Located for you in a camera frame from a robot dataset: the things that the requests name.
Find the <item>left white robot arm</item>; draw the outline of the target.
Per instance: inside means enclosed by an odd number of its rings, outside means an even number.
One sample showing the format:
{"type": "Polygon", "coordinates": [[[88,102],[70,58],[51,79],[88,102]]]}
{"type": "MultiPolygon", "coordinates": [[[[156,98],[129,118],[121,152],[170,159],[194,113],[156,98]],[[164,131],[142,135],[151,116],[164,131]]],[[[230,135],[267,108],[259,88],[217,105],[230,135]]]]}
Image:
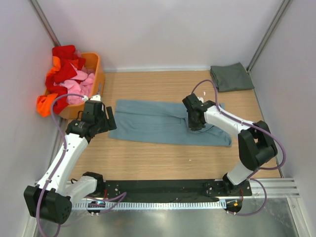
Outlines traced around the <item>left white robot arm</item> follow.
{"type": "Polygon", "coordinates": [[[24,191],[30,216],[62,225],[74,204],[86,196],[98,198],[104,193],[103,176],[98,173],[86,172],[71,185],[67,181],[91,139],[115,129],[112,108],[105,107],[100,96],[85,102],[80,118],[71,121],[62,133],[63,144],[48,171],[24,191]]]}

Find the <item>blue-grey t shirt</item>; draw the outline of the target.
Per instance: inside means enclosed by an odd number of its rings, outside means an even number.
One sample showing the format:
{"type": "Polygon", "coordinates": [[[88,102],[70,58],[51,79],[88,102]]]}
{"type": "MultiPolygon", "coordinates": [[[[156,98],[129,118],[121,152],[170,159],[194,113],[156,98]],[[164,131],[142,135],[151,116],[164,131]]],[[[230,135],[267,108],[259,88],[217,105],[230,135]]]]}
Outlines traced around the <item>blue-grey t shirt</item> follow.
{"type": "Polygon", "coordinates": [[[109,133],[112,139],[186,146],[232,144],[228,133],[211,124],[200,131],[189,130],[182,103],[117,100],[114,116],[117,129],[109,133]]]}

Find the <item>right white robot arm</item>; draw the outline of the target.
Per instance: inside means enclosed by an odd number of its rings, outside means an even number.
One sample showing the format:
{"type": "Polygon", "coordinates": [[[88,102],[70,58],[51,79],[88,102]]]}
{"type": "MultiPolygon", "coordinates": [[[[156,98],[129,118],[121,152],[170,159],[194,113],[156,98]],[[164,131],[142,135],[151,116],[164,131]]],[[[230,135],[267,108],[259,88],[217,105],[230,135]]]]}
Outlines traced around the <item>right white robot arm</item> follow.
{"type": "Polygon", "coordinates": [[[264,121],[241,119],[213,101],[201,101],[194,93],[182,102],[191,131],[200,131],[210,124],[237,138],[239,163],[223,176],[222,188],[227,195],[235,195],[249,177],[277,155],[275,141],[264,121]]]}

